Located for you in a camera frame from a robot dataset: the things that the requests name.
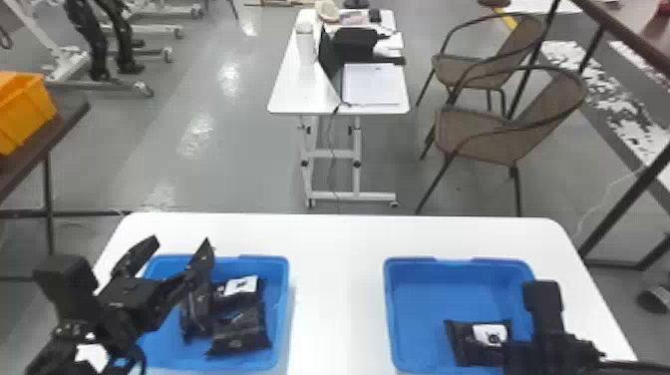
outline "white label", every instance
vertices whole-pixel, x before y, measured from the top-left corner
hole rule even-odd
[[[487,346],[503,346],[507,341],[507,328],[502,324],[476,324],[473,326],[475,339]]]
[[[237,293],[253,293],[258,286],[258,276],[246,276],[242,278],[233,278],[225,283],[223,296],[228,297]]]

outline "wheel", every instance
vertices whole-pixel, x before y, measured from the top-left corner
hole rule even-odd
[[[190,8],[190,18],[196,20],[198,18],[204,17],[204,11],[202,8]]]
[[[133,85],[133,88],[140,94],[144,95],[147,98],[153,98],[154,97],[154,90],[147,85],[147,83],[143,81],[137,81]]]
[[[172,62],[172,48],[163,48],[163,60],[168,64]]]

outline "chair armrest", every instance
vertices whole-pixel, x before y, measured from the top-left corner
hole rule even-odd
[[[522,13],[522,12],[509,12],[509,13],[495,13],[495,14],[490,14],[488,16],[476,18],[474,20],[470,20],[468,22],[462,23],[461,25],[456,26],[450,32],[447,34],[447,37],[445,37],[445,41],[442,43],[442,47],[440,48],[440,54],[444,54],[445,50],[447,49],[447,45],[449,44],[450,39],[452,39],[452,36],[456,34],[457,31],[465,29],[469,26],[477,25],[479,23],[493,20],[493,19],[498,19],[502,17],[516,17],[516,16],[529,16],[527,13]]]

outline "laptop screen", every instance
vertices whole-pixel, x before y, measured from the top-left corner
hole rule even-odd
[[[335,50],[335,45],[330,35],[326,32],[324,27],[321,27],[321,41],[319,42],[319,64],[328,76],[328,79],[333,81],[335,76],[344,67],[344,60]]]

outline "cup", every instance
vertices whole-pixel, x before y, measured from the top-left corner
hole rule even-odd
[[[316,62],[316,43],[314,42],[314,26],[310,22],[295,25],[295,41],[298,46],[300,63],[312,65]]]

